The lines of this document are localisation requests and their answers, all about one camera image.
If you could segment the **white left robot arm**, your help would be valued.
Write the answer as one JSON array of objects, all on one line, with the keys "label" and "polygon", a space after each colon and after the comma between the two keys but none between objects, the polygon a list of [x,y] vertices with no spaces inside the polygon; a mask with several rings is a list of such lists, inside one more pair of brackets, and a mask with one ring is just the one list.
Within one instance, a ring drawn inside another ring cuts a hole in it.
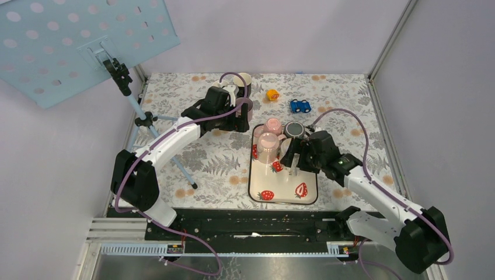
[{"label": "white left robot arm", "polygon": [[122,150],[116,156],[111,191],[116,201],[124,200],[159,224],[159,233],[168,240],[177,238],[181,225],[176,211],[160,195],[156,173],[188,144],[208,131],[246,132],[248,105],[236,101],[235,85],[212,86],[205,98],[185,109],[166,132],[135,152]]}]

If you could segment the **purple mug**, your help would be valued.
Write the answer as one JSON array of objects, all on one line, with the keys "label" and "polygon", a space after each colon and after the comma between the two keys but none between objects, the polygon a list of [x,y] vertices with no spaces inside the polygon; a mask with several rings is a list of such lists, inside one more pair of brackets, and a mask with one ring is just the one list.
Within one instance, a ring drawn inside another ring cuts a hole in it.
[{"label": "purple mug", "polygon": [[236,99],[235,106],[240,105],[241,103],[247,104],[247,107],[248,107],[247,108],[247,121],[250,123],[252,118],[253,118],[253,102],[247,97],[239,97]]}]

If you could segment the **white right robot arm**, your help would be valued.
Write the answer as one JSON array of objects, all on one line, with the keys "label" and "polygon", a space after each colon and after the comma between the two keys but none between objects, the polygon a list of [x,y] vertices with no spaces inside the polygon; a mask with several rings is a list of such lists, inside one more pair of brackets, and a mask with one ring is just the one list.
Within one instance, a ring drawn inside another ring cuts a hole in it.
[{"label": "white right robot arm", "polygon": [[281,149],[281,164],[325,176],[365,199],[381,215],[377,218],[355,206],[340,212],[335,233],[342,240],[370,239],[394,251],[411,272],[421,274],[452,250],[443,213],[425,209],[381,186],[355,156],[343,154],[326,131],[308,138],[291,138]]}]

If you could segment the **black mug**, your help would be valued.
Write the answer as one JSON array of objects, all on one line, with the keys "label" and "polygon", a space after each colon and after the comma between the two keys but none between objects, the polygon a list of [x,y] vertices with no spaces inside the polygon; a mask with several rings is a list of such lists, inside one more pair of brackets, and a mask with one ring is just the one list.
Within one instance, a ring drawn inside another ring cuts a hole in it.
[{"label": "black mug", "polygon": [[249,97],[252,91],[252,77],[248,73],[238,73],[233,77],[233,84],[238,87],[237,97]]}]

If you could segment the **green octagonal mug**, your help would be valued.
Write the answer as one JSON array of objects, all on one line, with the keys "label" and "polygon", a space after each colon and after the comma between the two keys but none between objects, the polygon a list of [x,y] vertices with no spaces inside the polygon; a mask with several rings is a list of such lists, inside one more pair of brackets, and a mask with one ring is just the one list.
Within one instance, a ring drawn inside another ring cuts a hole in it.
[{"label": "green octagonal mug", "polygon": [[224,88],[229,84],[227,80],[216,80],[215,82],[212,83],[211,86],[217,87],[217,88]]}]

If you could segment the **tall pale pink mug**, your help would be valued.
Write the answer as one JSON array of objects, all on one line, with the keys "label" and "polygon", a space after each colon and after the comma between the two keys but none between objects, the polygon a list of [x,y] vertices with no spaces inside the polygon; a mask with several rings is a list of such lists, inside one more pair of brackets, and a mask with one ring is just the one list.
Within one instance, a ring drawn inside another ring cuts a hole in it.
[{"label": "tall pale pink mug", "polygon": [[257,160],[266,165],[275,162],[280,145],[286,138],[283,134],[277,135],[271,132],[261,134],[256,144]]}]

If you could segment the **white floral mug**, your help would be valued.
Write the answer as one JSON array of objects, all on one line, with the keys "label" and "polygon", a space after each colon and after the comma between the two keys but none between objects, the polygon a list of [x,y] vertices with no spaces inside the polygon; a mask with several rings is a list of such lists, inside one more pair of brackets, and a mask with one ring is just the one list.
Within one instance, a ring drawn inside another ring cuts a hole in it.
[{"label": "white floral mug", "polygon": [[308,140],[302,138],[288,138],[282,143],[280,163],[290,174],[296,174],[297,170],[311,171],[306,159],[308,144]]}]

